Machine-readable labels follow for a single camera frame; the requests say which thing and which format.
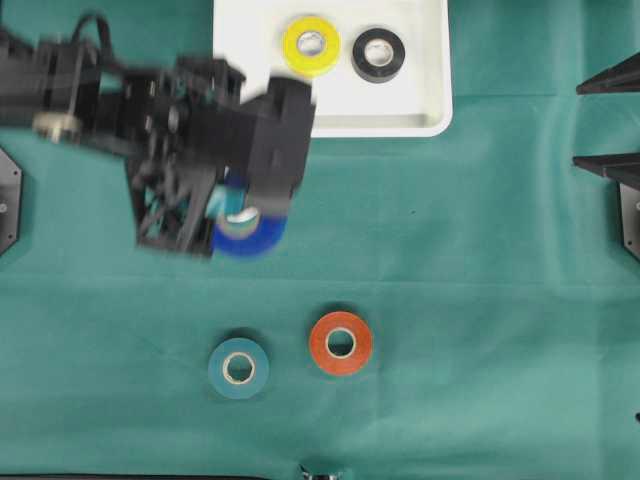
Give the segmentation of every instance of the black wire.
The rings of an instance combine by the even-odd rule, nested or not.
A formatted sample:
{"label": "black wire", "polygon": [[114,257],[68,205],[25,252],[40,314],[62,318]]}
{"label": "black wire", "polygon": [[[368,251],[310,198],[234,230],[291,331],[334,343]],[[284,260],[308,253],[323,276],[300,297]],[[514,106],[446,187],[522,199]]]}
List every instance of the black wire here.
{"label": "black wire", "polygon": [[109,22],[107,22],[107,19],[99,13],[87,13],[80,18],[75,30],[73,31],[71,40],[73,42],[78,42],[80,40],[82,30],[92,22],[95,22],[98,27],[98,38],[100,39],[102,55],[108,59],[113,59],[113,44],[111,43],[111,29],[109,28]]}

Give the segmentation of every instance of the tape roll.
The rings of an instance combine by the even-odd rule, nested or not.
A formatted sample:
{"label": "tape roll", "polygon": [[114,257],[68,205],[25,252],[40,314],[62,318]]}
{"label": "tape roll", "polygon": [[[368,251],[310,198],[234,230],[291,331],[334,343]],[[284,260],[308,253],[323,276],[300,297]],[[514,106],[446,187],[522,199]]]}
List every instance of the tape roll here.
{"label": "tape roll", "polygon": [[[234,358],[248,361],[250,372],[237,380],[230,372]],[[209,359],[209,381],[223,397],[233,400],[251,398],[260,392],[269,379],[269,360],[262,347],[246,338],[232,338],[221,343]]]}
{"label": "tape roll", "polygon": [[[351,336],[353,346],[345,355],[336,355],[329,349],[329,337],[336,332]],[[373,352],[373,333],[357,315],[333,312],[322,317],[309,337],[311,356],[318,367],[330,375],[353,375],[362,369]]]}
{"label": "tape roll", "polygon": [[294,21],[282,39],[282,52],[289,68],[306,77],[327,73],[340,57],[340,35],[320,17]]}
{"label": "tape roll", "polygon": [[256,257],[273,249],[284,236],[287,217],[256,214],[246,222],[230,223],[228,217],[218,217],[214,227],[214,250],[235,257]]}
{"label": "tape roll", "polygon": [[370,83],[392,80],[404,65],[406,52],[400,37],[384,28],[362,33],[353,44],[356,73]]}

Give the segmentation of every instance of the black bracket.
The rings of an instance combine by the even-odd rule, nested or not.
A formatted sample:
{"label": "black bracket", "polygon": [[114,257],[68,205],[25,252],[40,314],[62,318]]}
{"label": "black bracket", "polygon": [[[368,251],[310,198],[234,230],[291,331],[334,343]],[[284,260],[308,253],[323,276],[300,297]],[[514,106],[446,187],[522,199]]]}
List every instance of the black bracket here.
{"label": "black bracket", "polygon": [[[640,92],[640,53],[587,80],[578,95]],[[618,183],[624,248],[640,260],[640,153],[575,157],[576,166]]]}
{"label": "black bracket", "polygon": [[22,170],[0,149],[0,255],[18,241]]}

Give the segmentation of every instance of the teal tape roll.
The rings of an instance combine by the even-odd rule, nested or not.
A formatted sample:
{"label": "teal tape roll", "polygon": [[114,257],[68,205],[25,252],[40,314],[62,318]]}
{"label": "teal tape roll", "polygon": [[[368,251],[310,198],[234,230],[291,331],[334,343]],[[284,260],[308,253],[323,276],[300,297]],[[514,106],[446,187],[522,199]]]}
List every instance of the teal tape roll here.
{"label": "teal tape roll", "polygon": [[236,214],[242,211],[244,190],[227,185],[216,185],[207,204],[207,218],[215,219],[219,215]]}
{"label": "teal tape roll", "polygon": [[[238,380],[229,371],[236,358],[248,362],[250,372]],[[262,347],[246,338],[232,338],[221,343],[209,359],[209,381],[223,397],[233,400],[251,398],[260,392],[269,379],[269,359]]]}

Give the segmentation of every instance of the white tray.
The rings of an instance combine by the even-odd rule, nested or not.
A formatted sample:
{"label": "white tray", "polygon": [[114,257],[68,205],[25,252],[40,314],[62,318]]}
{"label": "white tray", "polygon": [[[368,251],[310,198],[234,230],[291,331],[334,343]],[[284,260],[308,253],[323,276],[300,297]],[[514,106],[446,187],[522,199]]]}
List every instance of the white tray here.
{"label": "white tray", "polygon": [[[313,80],[314,137],[433,137],[453,117],[448,0],[215,0],[213,46],[247,76],[243,98],[265,89],[269,75],[293,73],[281,40],[304,15],[329,20],[342,38],[342,55]],[[405,64],[384,84],[362,80],[351,65],[360,33],[373,26],[395,32]]]}

